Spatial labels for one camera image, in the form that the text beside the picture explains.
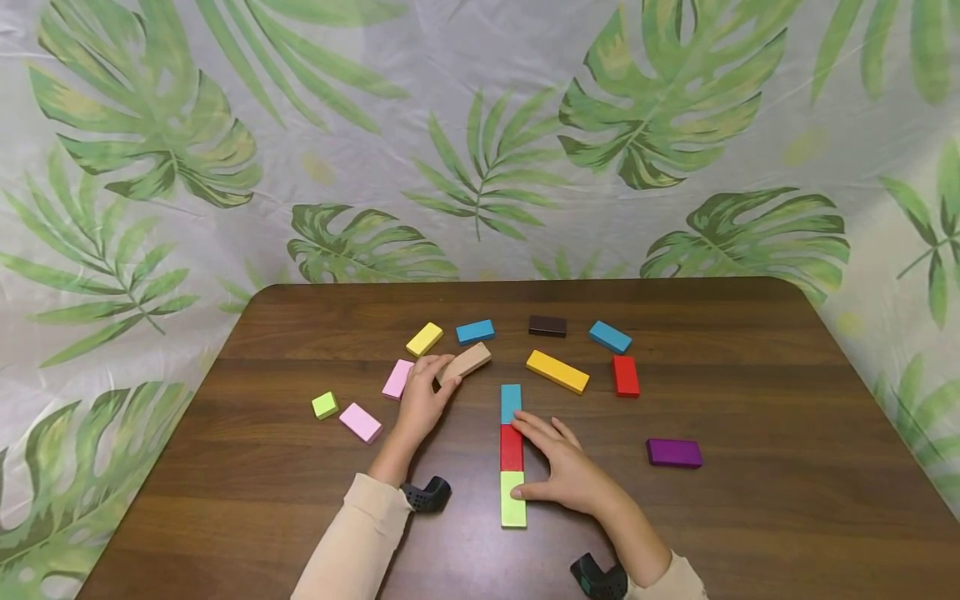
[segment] hand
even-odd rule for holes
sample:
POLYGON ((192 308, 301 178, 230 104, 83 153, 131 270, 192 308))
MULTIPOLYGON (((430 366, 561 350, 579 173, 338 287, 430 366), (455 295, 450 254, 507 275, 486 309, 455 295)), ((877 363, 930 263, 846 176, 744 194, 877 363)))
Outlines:
POLYGON ((596 466, 570 428, 559 419, 552 426, 524 411, 516 411, 511 425, 530 440, 550 461, 550 479, 516 486, 510 496, 523 500, 550 500, 566 508, 596 516, 605 501, 624 495, 618 485, 596 466))
POLYGON ((434 393, 434 378, 451 360, 452 354, 422 356, 410 370, 393 435, 420 445, 437 425, 450 396, 462 380, 460 376, 453 377, 434 393))

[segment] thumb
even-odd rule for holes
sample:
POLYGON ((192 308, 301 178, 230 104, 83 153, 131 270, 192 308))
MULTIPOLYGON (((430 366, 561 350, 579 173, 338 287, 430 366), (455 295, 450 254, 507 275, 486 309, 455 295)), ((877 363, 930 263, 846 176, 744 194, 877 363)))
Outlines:
POLYGON ((463 380, 464 378, 460 375, 457 375, 452 379, 447 379, 446 382, 440 386, 440 390, 437 391, 437 397, 444 402, 447 402, 450 399, 450 396, 453 394, 453 391, 457 389, 457 387, 460 385, 460 382, 463 380))
POLYGON ((552 500, 553 493, 550 482, 538 481, 516 486, 510 490, 510 497, 514 500, 552 500))

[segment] sleeve cuff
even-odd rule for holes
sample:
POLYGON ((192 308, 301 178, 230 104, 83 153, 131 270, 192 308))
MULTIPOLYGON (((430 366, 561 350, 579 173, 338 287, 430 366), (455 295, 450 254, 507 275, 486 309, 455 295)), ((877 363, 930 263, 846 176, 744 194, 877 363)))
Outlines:
POLYGON ((403 534, 407 517, 413 512, 406 494, 364 473, 357 473, 353 478, 344 505, 366 513, 381 534, 398 538, 403 534))
POLYGON ((655 584, 641 588, 627 578, 627 595, 630 600, 700 600, 707 598, 704 582, 693 571, 690 562, 674 552, 670 566, 655 584))

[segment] light green block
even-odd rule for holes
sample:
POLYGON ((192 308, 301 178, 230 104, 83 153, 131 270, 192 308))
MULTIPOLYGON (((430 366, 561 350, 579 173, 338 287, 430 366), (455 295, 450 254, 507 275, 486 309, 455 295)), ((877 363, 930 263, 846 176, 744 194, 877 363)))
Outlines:
POLYGON ((527 526, 527 503, 524 500, 514 500, 510 497, 510 490, 523 483, 523 471, 500 471, 500 526, 523 527, 527 526))
POLYGON ((313 398, 310 404, 313 405, 313 414, 317 416, 317 419, 326 419, 340 410, 340 407, 337 406, 337 398, 333 397, 333 392, 327 392, 323 396, 313 398))

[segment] beige sleeve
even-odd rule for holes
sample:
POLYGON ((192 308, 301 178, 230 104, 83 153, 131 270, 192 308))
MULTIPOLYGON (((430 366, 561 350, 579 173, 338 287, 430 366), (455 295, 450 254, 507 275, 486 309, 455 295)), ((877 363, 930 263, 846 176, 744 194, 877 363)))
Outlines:
POLYGON ((706 600, 707 591, 693 567, 682 556, 673 555, 663 577, 648 588, 641 588, 627 579, 627 595, 623 600, 706 600))
POLYGON ((358 473, 293 600, 373 600, 412 512, 403 492, 358 473))

